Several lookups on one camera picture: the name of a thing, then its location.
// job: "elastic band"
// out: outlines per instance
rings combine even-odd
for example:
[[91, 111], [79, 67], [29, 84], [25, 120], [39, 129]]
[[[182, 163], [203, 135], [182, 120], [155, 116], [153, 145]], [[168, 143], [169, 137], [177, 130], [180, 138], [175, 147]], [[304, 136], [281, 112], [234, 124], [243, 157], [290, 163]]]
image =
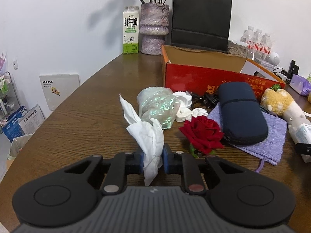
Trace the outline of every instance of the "elastic band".
[[229, 101], [226, 101], [226, 102], [222, 103], [220, 106], [223, 107], [223, 106], [226, 105], [227, 103], [234, 103], [234, 102], [256, 102], [256, 103], [258, 103], [258, 101], [257, 101], [256, 99], [245, 98], [245, 99], [233, 99], [233, 100], [229, 100]]
[[261, 160], [259, 167], [258, 167], [257, 170], [255, 171], [256, 173], [259, 173], [259, 172], [263, 169], [263, 165], [265, 164], [266, 159], [267, 159], [267, 157], [264, 157], [264, 158]]

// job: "floor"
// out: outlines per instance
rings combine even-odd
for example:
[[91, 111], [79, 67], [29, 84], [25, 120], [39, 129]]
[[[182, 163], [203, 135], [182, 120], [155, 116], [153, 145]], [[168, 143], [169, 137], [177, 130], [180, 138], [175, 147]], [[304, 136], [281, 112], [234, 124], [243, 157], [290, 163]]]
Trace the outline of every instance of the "floor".
[[[0, 182], [6, 171], [7, 154], [10, 150], [10, 140], [2, 133], [0, 134]], [[8, 233], [0, 223], [0, 233]]]

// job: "white wall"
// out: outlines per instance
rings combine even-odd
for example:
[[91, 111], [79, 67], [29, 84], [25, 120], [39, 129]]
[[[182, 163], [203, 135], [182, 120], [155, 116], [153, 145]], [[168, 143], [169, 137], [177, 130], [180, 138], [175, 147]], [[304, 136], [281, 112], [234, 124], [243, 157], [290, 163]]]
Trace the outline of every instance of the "white wall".
[[[27, 108], [48, 109], [40, 74], [78, 73], [81, 83], [122, 52], [122, 11], [138, 0], [0, 0], [0, 54], [7, 52], [18, 94]], [[233, 0], [230, 39], [248, 25], [270, 32], [288, 68], [311, 72], [311, 0]], [[12, 69], [17, 59], [18, 70]]]

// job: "purple tissue pack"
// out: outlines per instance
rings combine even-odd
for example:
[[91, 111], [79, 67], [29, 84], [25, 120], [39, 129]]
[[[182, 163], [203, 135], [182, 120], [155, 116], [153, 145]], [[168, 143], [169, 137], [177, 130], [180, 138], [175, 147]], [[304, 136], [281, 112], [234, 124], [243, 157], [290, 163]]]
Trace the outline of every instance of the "purple tissue pack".
[[308, 96], [311, 92], [311, 84], [310, 82], [297, 74], [294, 74], [291, 81], [290, 86], [300, 95]]

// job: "gray ribbed panel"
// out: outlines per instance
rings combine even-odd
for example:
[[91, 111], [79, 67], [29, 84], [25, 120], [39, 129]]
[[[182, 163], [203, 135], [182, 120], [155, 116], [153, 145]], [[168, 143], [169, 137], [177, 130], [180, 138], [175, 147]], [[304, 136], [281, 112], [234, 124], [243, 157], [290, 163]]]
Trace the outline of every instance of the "gray ribbed panel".
[[252, 230], [218, 217], [204, 198], [180, 187], [127, 187], [106, 196], [82, 221], [57, 229], [21, 225], [14, 233], [294, 233], [288, 226]]

